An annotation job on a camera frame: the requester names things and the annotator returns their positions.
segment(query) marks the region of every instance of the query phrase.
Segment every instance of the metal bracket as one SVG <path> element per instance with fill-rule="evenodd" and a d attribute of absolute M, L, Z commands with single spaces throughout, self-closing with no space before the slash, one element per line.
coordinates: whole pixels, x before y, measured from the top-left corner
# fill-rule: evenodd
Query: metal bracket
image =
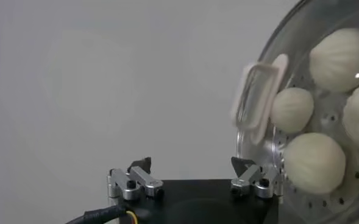
<path fill-rule="evenodd" d="M 243 197 L 250 193 L 251 186 L 261 178 L 261 170 L 257 165 L 251 165 L 240 177 L 230 182 L 232 196 Z"/>
<path fill-rule="evenodd" d="M 146 173 L 151 174 L 151 157 L 147 157 L 141 160 L 136 160 L 131 163 L 131 165 L 127 169 L 127 173 L 130 173 L 130 169 L 135 166 L 140 166 Z"/>
<path fill-rule="evenodd" d="M 140 198 L 140 185 L 136 181 L 131 180 L 121 169 L 112 169 L 111 173 L 113 182 L 111 187 L 113 187 L 113 184 L 115 184 L 115 187 L 114 190 L 111 190 L 113 192 L 109 192 L 109 196 L 110 194 L 116 196 L 116 191 L 119 188 L 124 200 L 137 200 Z"/>
<path fill-rule="evenodd" d="M 152 178 L 141 167 L 131 167 L 129 177 L 132 180 L 139 182 L 144 187 L 145 194 L 148 197 L 161 198 L 163 196 L 163 181 Z"/>
<path fill-rule="evenodd" d="M 264 177 L 256 182 L 255 194 L 264 199 L 272 198 L 274 195 L 274 184 L 278 177 L 278 172 L 274 168 L 270 168 Z"/>
<path fill-rule="evenodd" d="M 238 177 L 240 177 L 250 166 L 256 164 L 250 159 L 242 159 L 238 157 L 231 157 L 230 161 Z"/>
<path fill-rule="evenodd" d="M 113 170 L 110 170 L 107 175 L 107 196 L 108 198 L 118 198 L 121 196 L 121 191 L 113 181 L 112 172 Z"/>

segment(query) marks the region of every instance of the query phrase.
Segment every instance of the metal clamp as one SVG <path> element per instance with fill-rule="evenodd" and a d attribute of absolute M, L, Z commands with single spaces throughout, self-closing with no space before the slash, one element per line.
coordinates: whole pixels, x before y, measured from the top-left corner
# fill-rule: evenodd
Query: metal clamp
<path fill-rule="evenodd" d="M 270 168 L 265 176 L 256 182 L 255 194 L 256 196 L 264 199 L 272 198 L 274 195 L 275 180 L 278 177 L 278 172 L 275 168 Z"/>
<path fill-rule="evenodd" d="M 152 178 L 141 167 L 131 167 L 129 177 L 144 186 L 145 194 L 148 197 L 161 198 L 163 196 L 163 181 Z"/>
<path fill-rule="evenodd" d="M 118 198 L 121 196 L 121 191 L 112 180 L 112 172 L 113 170 L 110 170 L 107 175 L 107 196 L 108 198 Z"/>
<path fill-rule="evenodd" d="M 251 165 L 239 178 L 230 182 L 232 196 L 238 198 L 250 193 L 251 185 L 261 178 L 261 170 L 257 165 Z"/>
<path fill-rule="evenodd" d="M 115 184 L 115 188 L 110 189 L 109 196 L 110 194 L 116 196 L 116 190 L 119 188 L 124 200 L 137 200 L 140 198 L 140 185 L 136 181 L 131 180 L 121 169 L 112 169 L 111 171 L 113 182 L 111 188 L 113 184 Z"/>

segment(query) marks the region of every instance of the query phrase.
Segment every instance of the yellow wire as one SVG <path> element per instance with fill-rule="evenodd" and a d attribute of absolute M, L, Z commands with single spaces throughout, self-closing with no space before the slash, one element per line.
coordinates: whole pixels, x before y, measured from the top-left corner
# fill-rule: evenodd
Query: yellow wire
<path fill-rule="evenodd" d="M 137 216 L 134 212 L 132 211 L 126 211 L 126 214 L 130 215 L 134 221 L 134 224 L 138 224 L 138 220 L 137 220 Z"/>

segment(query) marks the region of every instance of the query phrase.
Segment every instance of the black cable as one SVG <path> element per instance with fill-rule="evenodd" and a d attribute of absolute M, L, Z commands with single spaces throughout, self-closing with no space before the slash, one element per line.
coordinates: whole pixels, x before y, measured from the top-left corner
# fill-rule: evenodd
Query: black cable
<path fill-rule="evenodd" d="M 104 209 L 84 212 L 83 216 L 73 219 L 66 224 L 104 224 L 126 215 L 126 211 L 125 207 L 114 205 Z"/>

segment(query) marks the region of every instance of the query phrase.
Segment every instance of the cable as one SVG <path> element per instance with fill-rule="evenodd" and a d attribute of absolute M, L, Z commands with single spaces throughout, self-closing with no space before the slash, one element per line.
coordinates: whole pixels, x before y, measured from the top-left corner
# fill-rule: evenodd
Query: cable
<path fill-rule="evenodd" d="M 138 224 L 137 216 L 136 216 L 136 214 L 134 212 L 126 211 L 126 214 L 131 216 L 131 218 L 133 220 L 133 224 Z"/>
<path fill-rule="evenodd" d="M 111 206 L 104 209 L 84 212 L 84 215 L 67 222 L 66 224 L 103 224 L 126 215 L 128 212 L 123 206 Z M 138 224 L 136 215 L 132 212 L 135 224 Z"/>

